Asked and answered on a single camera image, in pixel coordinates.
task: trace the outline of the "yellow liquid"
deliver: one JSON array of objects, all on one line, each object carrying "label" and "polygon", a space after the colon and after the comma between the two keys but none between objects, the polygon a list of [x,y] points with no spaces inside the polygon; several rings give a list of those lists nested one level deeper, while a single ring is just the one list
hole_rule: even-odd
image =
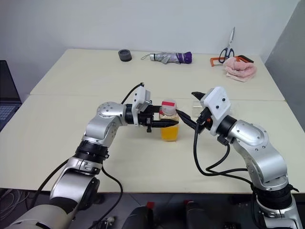
[{"label": "yellow liquid", "polygon": [[177,140],[179,126],[174,125],[170,127],[161,128],[161,137],[164,141],[173,142]]}]

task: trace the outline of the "red label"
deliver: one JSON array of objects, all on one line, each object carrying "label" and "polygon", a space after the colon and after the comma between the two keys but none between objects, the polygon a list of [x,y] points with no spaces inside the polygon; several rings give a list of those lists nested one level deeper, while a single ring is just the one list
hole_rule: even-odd
[{"label": "red label", "polygon": [[162,102],[162,105],[165,105],[165,106],[175,106],[175,103],[163,101],[163,102]]}]

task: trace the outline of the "laptop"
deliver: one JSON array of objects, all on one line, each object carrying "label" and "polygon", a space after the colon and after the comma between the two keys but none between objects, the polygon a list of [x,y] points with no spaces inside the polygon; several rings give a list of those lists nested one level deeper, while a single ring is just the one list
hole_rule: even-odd
[{"label": "laptop", "polygon": [[0,131],[21,106],[21,100],[6,61],[0,60]]}]

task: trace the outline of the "scissors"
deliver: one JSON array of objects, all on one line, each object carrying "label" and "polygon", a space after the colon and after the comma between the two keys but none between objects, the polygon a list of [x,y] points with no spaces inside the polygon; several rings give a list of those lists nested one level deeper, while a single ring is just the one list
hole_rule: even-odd
[{"label": "scissors", "polygon": [[232,42],[234,39],[234,34],[235,34],[235,27],[232,30],[232,33],[231,33],[231,36],[229,39],[229,45],[227,47],[225,47],[219,55],[218,61],[220,63],[224,63],[224,61],[226,59],[228,59],[231,56],[231,54],[232,54],[232,56],[234,56],[234,50],[232,49]]}]

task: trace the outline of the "white wall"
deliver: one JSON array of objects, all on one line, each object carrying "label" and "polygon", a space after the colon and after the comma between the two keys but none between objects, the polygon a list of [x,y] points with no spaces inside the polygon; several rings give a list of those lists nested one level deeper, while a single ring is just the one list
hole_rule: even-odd
[{"label": "white wall", "polygon": [[298,0],[0,0],[0,59],[24,98],[67,48],[219,53],[265,61]]}]

